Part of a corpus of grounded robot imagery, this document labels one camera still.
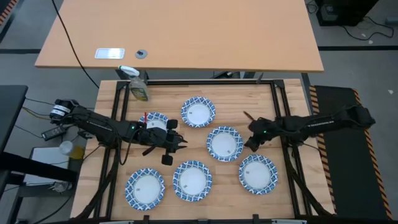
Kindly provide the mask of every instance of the black metal frame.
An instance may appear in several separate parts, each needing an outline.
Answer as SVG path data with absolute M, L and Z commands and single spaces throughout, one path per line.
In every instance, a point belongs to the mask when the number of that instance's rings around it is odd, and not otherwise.
M 290 114 L 290 109 L 289 109 L 289 104 L 287 102 L 287 95 L 286 95 L 286 90 L 284 86 L 284 81 L 283 80 L 146 80 L 148 85 L 253 85 L 253 84 L 265 84 L 269 85 L 271 88 L 271 93 L 272 93 L 272 100 L 274 102 L 274 107 L 275 107 L 275 113 L 276 116 L 279 118 L 281 117 L 280 113 L 280 108 L 279 108 L 279 101 L 277 97 L 277 88 L 280 89 L 280 92 L 282 94 L 282 102 L 284 104 L 284 110 L 285 114 L 288 115 Z M 124 94 L 124 99 L 123 99 L 123 108 L 122 108 L 122 116 L 121 119 L 125 119 L 126 113 L 127 113 L 127 104 L 128 104 L 128 97 L 129 97 L 129 91 L 127 88 L 127 84 L 129 82 L 124 82 L 124 81 L 119 81 L 116 85 L 116 92 L 114 96 L 114 104 L 112 108 L 112 115 L 111 117 L 113 119 L 116 118 L 116 112 L 118 110 L 118 104 L 119 104 L 119 97 L 121 94 L 121 90 L 126 86 L 126 91 Z M 289 151 L 288 151 L 288 139 L 287 138 L 281 138 L 280 139 L 282 142 L 282 150 L 284 154 L 284 161 L 285 164 L 287 164 L 287 160 L 290 161 L 290 156 L 289 156 Z M 301 165 L 301 160 L 300 160 L 300 154 L 299 151 L 296 148 L 293 148 L 293 154 L 295 157 L 295 163 L 296 163 L 296 168 L 298 171 L 298 176 L 302 181 L 305 181 L 303 170 L 302 170 L 302 165 Z M 107 149 L 104 155 L 104 162 L 101 170 L 101 176 L 100 176 L 100 182 L 99 185 L 103 183 L 103 180 L 106 176 L 106 171 L 108 169 L 108 161 L 109 161 L 109 156 L 110 156 L 110 149 Z M 297 193 L 295 189 L 295 183 L 293 178 L 287 173 L 288 176 L 288 182 L 289 182 L 289 191 L 290 191 L 290 197 L 292 200 L 292 206 L 293 206 L 293 211 L 295 217 L 300 216 L 300 209 L 299 209 L 299 202 L 297 200 Z M 110 220 L 111 219 L 111 212 L 112 212 L 112 206 L 113 206 L 113 199 L 114 199 L 114 188 L 116 186 L 116 178 L 117 176 L 115 175 L 114 179 L 111 181 L 111 185 L 109 188 L 109 197 L 106 205 L 106 215 L 105 217 L 100 217 L 100 208 L 101 208 L 101 201 L 99 201 L 95 207 L 95 212 L 94 212 L 94 219 L 102 218 L 103 220 Z M 310 204 L 306 198 L 306 196 L 303 194 L 303 199 L 304 199 L 304 205 L 305 205 L 305 213 L 307 215 L 312 215 L 311 213 L 311 207 Z M 72 221 L 73 223 L 80 223 L 80 222 L 87 222 L 87 221 L 93 221 L 92 219 L 89 220 L 74 220 Z M 150 221 L 151 223 L 193 223 L 193 222 L 198 222 L 198 223 L 208 223 L 209 220 L 156 220 L 156 221 Z M 267 220 L 260 220 L 258 219 L 258 215 L 254 214 L 253 219 L 247 219 L 247 220 L 211 220 L 211 223 L 262 223 L 266 222 L 269 223 L 271 219 Z M 145 216 L 144 220 L 134 220 L 134 223 L 148 223 L 149 222 L 149 217 Z

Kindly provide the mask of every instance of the desk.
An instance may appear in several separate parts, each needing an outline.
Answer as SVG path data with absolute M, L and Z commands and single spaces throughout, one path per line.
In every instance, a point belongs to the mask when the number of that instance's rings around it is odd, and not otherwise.
M 231 82 L 213 80 L 213 82 Z M 116 81 L 102 81 L 98 92 L 95 112 L 111 116 Z M 284 80 L 290 112 L 293 115 L 307 116 L 308 108 L 300 80 Z M 138 120 L 145 111 L 158 111 L 166 114 L 169 119 L 178 119 L 178 131 L 187 141 L 188 147 L 172 154 L 174 163 L 165 166 L 160 163 L 164 150 L 155 149 L 143 157 L 145 146 L 132 146 L 127 163 L 119 166 L 116 190 L 113 200 L 112 220 L 142 220 L 143 215 L 150 215 L 151 220 L 193 220 L 193 219 L 250 219 L 253 214 L 260 218 L 293 218 L 292 202 L 281 149 L 280 138 L 275 138 L 261 146 L 257 153 L 270 158 L 278 168 L 279 183 L 267 195 L 252 195 L 246 191 L 238 179 L 238 166 L 242 160 L 252 153 L 244 148 L 240 157 L 233 162 L 220 162 L 213 159 L 206 148 L 205 139 L 209 132 L 222 125 L 236 128 L 244 141 L 251 132 L 247 126 L 249 120 L 243 115 L 243 109 L 254 118 L 259 116 L 267 119 L 275 118 L 275 109 L 269 85 L 150 85 L 152 101 L 137 101 L 130 93 L 127 105 L 127 120 Z M 188 127 L 181 119 L 180 109 L 183 102 L 192 96 L 205 96 L 216 106 L 216 118 L 207 127 L 194 129 Z M 121 116 L 118 110 L 117 119 Z M 306 141 L 316 146 L 314 139 Z M 86 153 L 97 146 L 96 140 L 88 141 Z M 127 143 L 122 145 L 122 157 L 125 156 Z M 104 149 L 100 148 L 85 160 L 76 188 L 75 201 L 71 217 L 77 216 L 88 204 L 98 188 Z M 300 147 L 303 172 L 308 188 L 317 200 L 329 211 L 333 212 L 330 193 L 323 172 L 319 152 L 311 147 Z M 210 194 L 197 203 L 190 203 L 178 198 L 172 188 L 172 174 L 179 164 L 189 159 L 196 159 L 206 164 L 213 174 L 213 186 Z M 146 212 L 139 212 L 130 207 L 124 197 L 124 186 L 130 175 L 143 167 L 158 170 L 165 178 L 165 197 L 158 207 Z M 101 216 L 105 214 L 108 193 L 103 197 Z M 300 211 L 303 203 L 298 193 Z
M 67 0 L 60 15 L 86 68 L 323 71 L 303 0 Z M 98 48 L 126 53 L 99 60 Z M 79 67 L 58 18 L 35 66 Z

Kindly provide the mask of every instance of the cleaning spray bottle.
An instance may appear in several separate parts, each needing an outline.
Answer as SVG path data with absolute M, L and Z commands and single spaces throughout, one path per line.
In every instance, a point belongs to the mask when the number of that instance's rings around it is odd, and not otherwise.
M 150 94 L 147 85 L 139 78 L 139 72 L 128 66 L 121 65 L 119 69 L 126 73 L 131 82 L 129 88 L 131 93 L 137 98 L 137 100 L 141 101 L 149 101 Z

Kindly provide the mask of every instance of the wooden table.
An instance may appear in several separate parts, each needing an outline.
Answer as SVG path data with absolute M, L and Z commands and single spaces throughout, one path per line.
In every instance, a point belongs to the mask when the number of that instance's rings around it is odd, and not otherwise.
M 67 0 L 60 14 L 86 68 L 323 71 L 304 0 Z M 79 67 L 58 18 L 35 66 Z
M 291 113 L 307 116 L 308 108 L 300 80 L 284 81 Z M 115 86 L 116 81 L 101 82 L 95 108 L 97 113 L 105 116 L 111 115 Z M 245 157 L 252 153 L 248 148 L 244 148 L 243 153 L 236 161 L 220 162 L 209 155 L 205 144 L 208 133 L 223 125 L 236 128 L 246 141 L 251 132 L 248 130 L 249 120 L 243 115 L 243 109 L 255 118 L 262 116 L 274 119 L 275 109 L 269 85 L 161 85 L 149 86 L 149 88 L 152 93 L 152 101 L 149 103 L 137 101 L 130 93 L 126 119 L 138 120 L 145 111 L 158 111 L 166 114 L 169 119 L 178 119 L 177 131 L 188 141 L 186 144 L 188 147 L 172 154 L 173 165 L 165 166 L 160 163 L 161 155 L 164 153 L 163 149 L 155 149 L 143 157 L 142 152 L 147 147 L 133 145 L 127 163 L 124 166 L 119 166 L 118 169 L 112 220 L 142 220 L 143 215 L 150 215 L 151 220 L 250 219 L 255 213 L 259 214 L 260 218 L 294 217 L 280 138 L 266 142 L 257 151 L 258 154 L 270 158 L 278 168 L 279 183 L 267 195 L 253 195 L 246 191 L 239 182 L 238 166 Z M 205 128 L 190 128 L 181 119 L 180 109 L 183 102 L 193 96 L 205 96 L 216 106 L 216 118 Z M 280 107 L 283 108 L 282 100 L 280 100 Z M 118 112 L 118 118 L 120 118 L 121 109 Z M 306 143 L 316 146 L 314 139 L 309 139 Z M 97 144 L 98 142 L 95 140 L 88 141 L 86 154 L 95 149 Z M 127 144 L 124 142 L 122 157 L 125 156 L 126 148 Z M 100 148 L 84 161 L 71 217 L 78 215 L 96 192 L 103 155 L 104 149 Z M 333 212 L 319 152 L 314 148 L 302 146 L 300 155 L 308 188 L 329 212 Z M 210 194 L 197 203 L 186 202 L 178 198 L 172 188 L 172 174 L 177 166 L 189 159 L 202 161 L 210 168 L 213 175 Z M 165 197 L 158 207 L 140 212 L 127 203 L 124 197 L 124 186 L 133 172 L 145 167 L 154 168 L 163 175 L 166 191 Z M 297 192 L 300 210 L 303 212 L 301 193 L 299 190 Z M 105 212 L 107 195 L 107 193 L 104 194 L 101 216 Z

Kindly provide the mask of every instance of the white plate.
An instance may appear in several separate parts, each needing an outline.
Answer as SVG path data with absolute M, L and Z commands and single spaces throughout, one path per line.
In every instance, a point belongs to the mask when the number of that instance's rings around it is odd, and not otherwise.
M 177 196 L 197 202 L 209 194 L 213 179 L 209 168 L 199 161 L 187 161 L 174 172 L 173 188 Z
M 181 108 L 184 122 L 193 128 L 208 126 L 216 116 L 214 104 L 205 97 L 195 96 L 187 100 Z
M 147 114 L 147 128 L 162 128 L 163 130 L 167 131 L 167 116 L 158 113 L 158 112 L 150 112 Z M 139 119 L 139 122 L 144 122 L 145 116 L 142 116 Z
M 215 159 L 229 162 L 241 155 L 243 139 L 234 128 L 220 126 L 207 136 L 206 146 Z
M 129 205 L 145 211 L 154 208 L 163 199 L 164 179 L 154 169 L 137 170 L 126 183 L 124 196 Z
M 278 171 L 267 157 L 252 154 L 239 166 L 239 180 L 252 194 L 268 194 L 278 183 Z

